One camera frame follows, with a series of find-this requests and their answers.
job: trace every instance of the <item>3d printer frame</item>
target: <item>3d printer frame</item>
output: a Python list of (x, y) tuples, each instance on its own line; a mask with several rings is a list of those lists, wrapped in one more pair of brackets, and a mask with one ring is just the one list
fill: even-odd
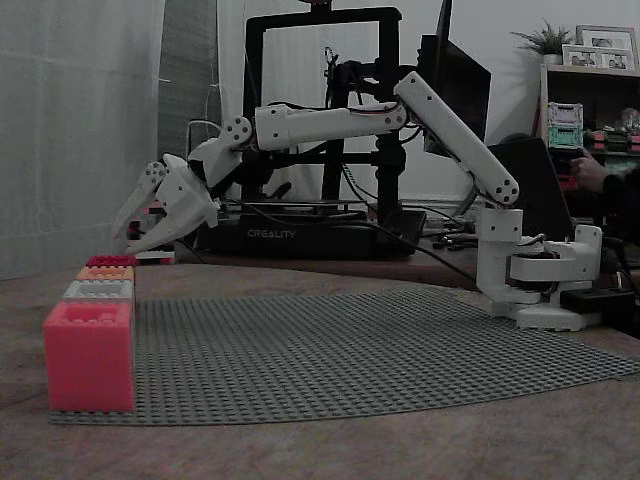
[[(400, 20), (401, 13), (393, 7), (331, 10), (330, 4), (312, 5), (307, 13), (255, 17), (246, 24), (246, 59), (244, 73), (243, 112), (251, 118), (262, 102), (262, 73), (265, 34), (269, 30), (353, 23), (377, 23), (379, 32), (379, 53), (375, 63), (378, 102), (393, 101), (393, 88), (400, 79)], [(331, 108), (346, 107), (348, 92), (334, 96)], [(406, 166), (406, 152), (400, 143), (399, 133), (394, 132), (378, 137), (377, 152), (345, 153), (344, 140), (333, 141), (326, 153), (317, 155), (287, 155), (286, 165), (324, 165), (322, 179), (322, 200), (338, 200), (343, 164), (362, 164), (377, 167), (377, 216), (380, 223), (399, 208), (399, 177)], [(261, 189), (270, 173), (260, 172), (260, 166), (274, 166), (269, 153), (245, 152), (243, 162), (256, 166), (256, 175), (242, 182), (243, 200), (261, 197)]]

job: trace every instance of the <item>picture frame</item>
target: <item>picture frame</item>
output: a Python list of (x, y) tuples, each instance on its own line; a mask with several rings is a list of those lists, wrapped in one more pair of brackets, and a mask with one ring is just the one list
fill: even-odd
[(631, 50), (606, 49), (600, 52), (600, 68), (637, 71), (637, 62)]
[(596, 47), (584, 45), (563, 45), (563, 63), (573, 67), (600, 68), (602, 62)]
[(638, 67), (631, 50), (589, 47), (586, 45), (563, 45), (564, 65), (572, 67), (602, 68), (637, 72)]
[(633, 56), (633, 71), (640, 71), (638, 45), (634, 28), (578, 25), (576, 28), (576, 43), (585, 47), (630, 51)]

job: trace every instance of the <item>computer monitor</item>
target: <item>computer monitor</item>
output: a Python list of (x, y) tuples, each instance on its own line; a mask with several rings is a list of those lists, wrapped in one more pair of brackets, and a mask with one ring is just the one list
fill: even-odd
[(451, 43), (452, 0), (444, 0), (436, 35), (424, 35), (418, 73), (471, 130), (484, 140), (491, 73)]

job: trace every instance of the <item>person's hand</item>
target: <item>person's hand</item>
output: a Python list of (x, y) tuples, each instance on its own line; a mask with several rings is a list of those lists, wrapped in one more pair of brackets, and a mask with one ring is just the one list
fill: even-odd
[(582, 153), (583, 157), (576, 158), (571, 162), (571, 173), (576, 177), (578, 185), (585, 190), (602, 193), (604, 179), (611, 173), (584, 148)]

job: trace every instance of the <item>creality logo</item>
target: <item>creality logo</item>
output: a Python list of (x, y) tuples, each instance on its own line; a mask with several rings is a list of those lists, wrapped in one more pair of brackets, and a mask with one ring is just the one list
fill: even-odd
[(249, 238), (265, 238), (270, 240), (293, 240), (298, 232), (291, 230), (249, 230)]

